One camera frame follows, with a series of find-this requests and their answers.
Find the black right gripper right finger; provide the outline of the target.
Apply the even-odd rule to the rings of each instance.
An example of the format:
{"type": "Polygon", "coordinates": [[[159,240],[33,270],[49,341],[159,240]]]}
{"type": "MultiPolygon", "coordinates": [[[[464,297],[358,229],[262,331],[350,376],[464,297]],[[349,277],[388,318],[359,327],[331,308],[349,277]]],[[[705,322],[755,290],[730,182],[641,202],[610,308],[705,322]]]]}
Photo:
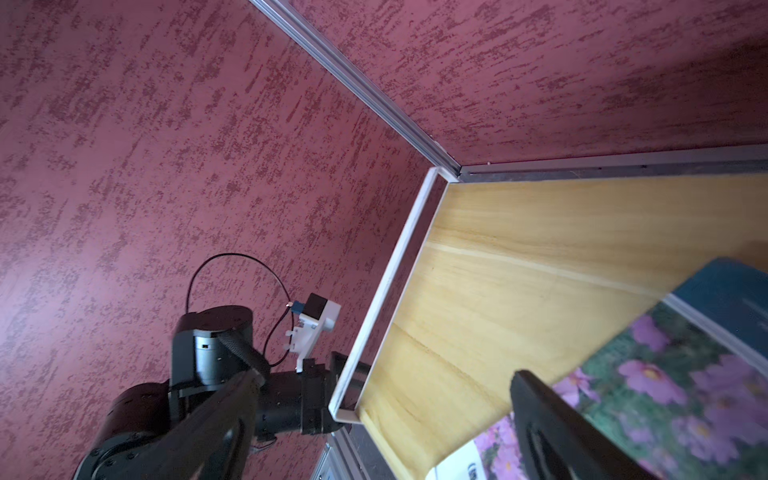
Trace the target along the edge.
{"type": "Polygon", "coordinates": [[[523,466],[530,479],[652,479],[654,476],[528,370],[511,380],[523,466]]]}

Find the pink flower seed bag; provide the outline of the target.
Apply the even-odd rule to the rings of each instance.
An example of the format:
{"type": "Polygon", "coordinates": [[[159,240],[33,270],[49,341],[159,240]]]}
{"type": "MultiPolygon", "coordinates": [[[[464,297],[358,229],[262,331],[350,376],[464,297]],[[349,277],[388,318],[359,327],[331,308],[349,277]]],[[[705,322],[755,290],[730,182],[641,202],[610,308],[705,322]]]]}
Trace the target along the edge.
{"type": "MultiPolygon", "coordinates": [[[[548,386],[652,479],[765,478],[766,273],[709,262],[548,386]]],[[[513,407],[429,477],[530,479],[513,407]]]]}

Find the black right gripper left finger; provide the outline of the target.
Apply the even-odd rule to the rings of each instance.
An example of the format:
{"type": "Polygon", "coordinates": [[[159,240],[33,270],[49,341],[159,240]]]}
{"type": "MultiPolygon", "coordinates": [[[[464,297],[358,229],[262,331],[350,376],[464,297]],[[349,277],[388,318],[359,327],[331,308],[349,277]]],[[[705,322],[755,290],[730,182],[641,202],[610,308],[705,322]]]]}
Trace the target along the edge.
{"type": "Polygon", "coordinates": [[[240,372],[115,479],[240,479],[257,420],[256,372],[240,372]]]}

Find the white wooden two-tier shelf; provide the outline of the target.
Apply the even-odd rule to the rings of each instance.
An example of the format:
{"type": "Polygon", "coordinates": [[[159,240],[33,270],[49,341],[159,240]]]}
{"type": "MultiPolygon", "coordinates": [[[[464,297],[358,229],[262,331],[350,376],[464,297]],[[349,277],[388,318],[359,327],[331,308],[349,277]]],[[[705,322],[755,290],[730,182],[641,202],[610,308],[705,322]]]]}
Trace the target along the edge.
{"type": "Polygon", "coordinates": [[[450,185],[357,414],[422,479],[509,412],[519,369],[556,381],[710,260],[767,266],[767,177],[450,185]]]}

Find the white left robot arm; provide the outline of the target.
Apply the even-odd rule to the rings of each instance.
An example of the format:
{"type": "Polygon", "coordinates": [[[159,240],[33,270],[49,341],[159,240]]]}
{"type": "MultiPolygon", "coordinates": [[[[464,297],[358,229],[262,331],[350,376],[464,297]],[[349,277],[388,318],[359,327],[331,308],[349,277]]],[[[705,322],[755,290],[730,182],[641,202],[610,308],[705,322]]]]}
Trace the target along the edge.
{"type": "Polygon", "coordinates": [[[253,311],[185,310],[173,333],[170,377],[125,390],[111,405],[77,479],[239,479],[248,457],[278,435],[333,433],[328,404],[349,356],[310,358],[338,304],[312,294],[286,301],[292,371],[279,372],[253,341],[253,311]]]}

